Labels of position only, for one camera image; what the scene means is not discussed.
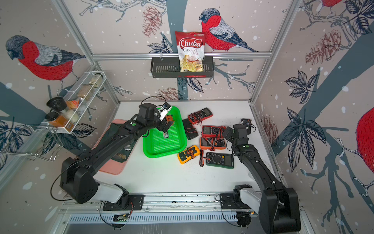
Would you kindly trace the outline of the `red multimeter with leads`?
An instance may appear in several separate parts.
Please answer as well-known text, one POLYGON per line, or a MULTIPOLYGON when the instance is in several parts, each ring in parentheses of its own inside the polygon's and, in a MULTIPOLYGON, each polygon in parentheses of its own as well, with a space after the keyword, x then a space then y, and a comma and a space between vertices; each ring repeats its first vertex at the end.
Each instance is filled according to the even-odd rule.
POLYGON ((202 126, 203 137, 223 138, 223 133, 226 130, 225 126, 202 126))

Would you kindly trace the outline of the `green plastic basket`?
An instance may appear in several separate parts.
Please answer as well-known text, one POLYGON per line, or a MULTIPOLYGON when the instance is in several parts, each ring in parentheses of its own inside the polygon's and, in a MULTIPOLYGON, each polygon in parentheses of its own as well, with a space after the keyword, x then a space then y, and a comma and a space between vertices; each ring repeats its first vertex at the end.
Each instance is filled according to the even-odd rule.
POLYGON ((168 113, 174 121, 169 130, 164 133, 151 129, 149 135, 143 138, 143 153, 151 159, 179 154, 187 147, 187 137, 180 110, 173 106, 168 113))

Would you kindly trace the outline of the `dark green multimeter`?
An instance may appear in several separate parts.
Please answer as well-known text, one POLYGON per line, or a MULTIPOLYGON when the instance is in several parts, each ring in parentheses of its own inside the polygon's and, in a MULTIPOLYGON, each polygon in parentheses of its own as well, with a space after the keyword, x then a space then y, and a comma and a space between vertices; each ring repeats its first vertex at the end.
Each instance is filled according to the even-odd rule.
POLYGON ((231 154, 207 152, 205 159, 207 166, 234 169, 234 157, 231 154))

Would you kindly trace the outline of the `yellow multimeter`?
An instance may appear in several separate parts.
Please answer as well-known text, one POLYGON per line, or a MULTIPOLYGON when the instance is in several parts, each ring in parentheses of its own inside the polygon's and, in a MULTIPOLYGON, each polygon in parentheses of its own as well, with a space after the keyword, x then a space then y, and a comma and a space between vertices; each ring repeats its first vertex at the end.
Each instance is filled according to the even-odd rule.
POLYGON ((179 153, 177 157, 181 164, 185 164, 188 161, 196 158, 200 154, 201 154, 200 149, 196 145, 193 145, 187 148, 186 150, 184 150, 183 152, 179 153))

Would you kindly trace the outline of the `orange multimeter leads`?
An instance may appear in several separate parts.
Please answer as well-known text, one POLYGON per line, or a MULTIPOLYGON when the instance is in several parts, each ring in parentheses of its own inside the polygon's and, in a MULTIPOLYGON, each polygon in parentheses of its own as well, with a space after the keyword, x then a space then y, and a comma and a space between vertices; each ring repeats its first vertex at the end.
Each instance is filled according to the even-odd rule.
POLYGON ((173 122, 174 121, 173 120, 173 115, 166 115, 165 119, 166 119, 167 122, 173 122))

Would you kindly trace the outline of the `orange black multimeter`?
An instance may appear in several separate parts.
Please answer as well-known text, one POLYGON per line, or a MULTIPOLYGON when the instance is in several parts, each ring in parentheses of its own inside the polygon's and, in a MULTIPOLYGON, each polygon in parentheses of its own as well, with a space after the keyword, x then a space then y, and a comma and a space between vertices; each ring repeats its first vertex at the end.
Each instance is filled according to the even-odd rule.
POLYGON ((223 138, 201 137, 200 148, 209 151, 224 150, 226 149, 226 142, 223 138))

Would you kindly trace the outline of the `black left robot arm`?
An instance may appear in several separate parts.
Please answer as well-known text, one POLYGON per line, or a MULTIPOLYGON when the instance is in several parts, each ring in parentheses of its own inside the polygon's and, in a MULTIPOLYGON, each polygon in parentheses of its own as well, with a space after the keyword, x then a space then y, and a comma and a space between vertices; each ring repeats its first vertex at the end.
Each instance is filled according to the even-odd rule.
POLYGON ((94 176, 115 155, 131 145, 151 129, 166 132, 172 122, 166 120, 171 105, 165 102, 161 107, 151 103, 140 104, 138 114, 122 124, 116 133, 101 145, 87 153, 66 159, 61 167, 60 187, 78 204, 100 200, 128 207, 128 191, 122 186, 100 184, 94 176))

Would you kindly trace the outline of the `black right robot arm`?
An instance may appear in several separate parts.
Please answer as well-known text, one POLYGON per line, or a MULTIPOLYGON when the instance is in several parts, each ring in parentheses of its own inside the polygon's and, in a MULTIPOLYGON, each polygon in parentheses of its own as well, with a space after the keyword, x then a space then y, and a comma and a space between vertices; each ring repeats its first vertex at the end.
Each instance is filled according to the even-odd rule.
POLYGON ((266 167, 256 147, 249 143, 246 127, 242 124, 227 127, 223 136, 232 143, 232 154, 246 166, 262 192, 238 189, 239 200, 258 214, 263 230, 267 234, 300 231, 298 194, 293 188, 285 187, 266 167))

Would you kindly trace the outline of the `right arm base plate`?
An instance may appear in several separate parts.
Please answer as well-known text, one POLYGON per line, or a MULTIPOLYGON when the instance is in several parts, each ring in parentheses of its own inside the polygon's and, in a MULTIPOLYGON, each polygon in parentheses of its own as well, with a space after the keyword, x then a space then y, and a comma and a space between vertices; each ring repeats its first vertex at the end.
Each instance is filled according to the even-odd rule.
POLYGON ((234 198, 233 194, 220 194, 219 201, 224 210, 254 210, 258 211, 261 203, 261 196, 254 192, 240 192, 239 198, 234 198))

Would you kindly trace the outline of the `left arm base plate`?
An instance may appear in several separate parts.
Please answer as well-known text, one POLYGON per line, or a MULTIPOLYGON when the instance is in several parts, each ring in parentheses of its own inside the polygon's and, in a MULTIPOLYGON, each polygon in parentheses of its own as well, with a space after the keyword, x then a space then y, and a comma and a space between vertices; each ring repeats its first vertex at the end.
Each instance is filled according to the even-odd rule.
POLYGON ((105 202, 104 211, 140 211, 142 210, 144 195, 125 195, 117 203, 105 202))

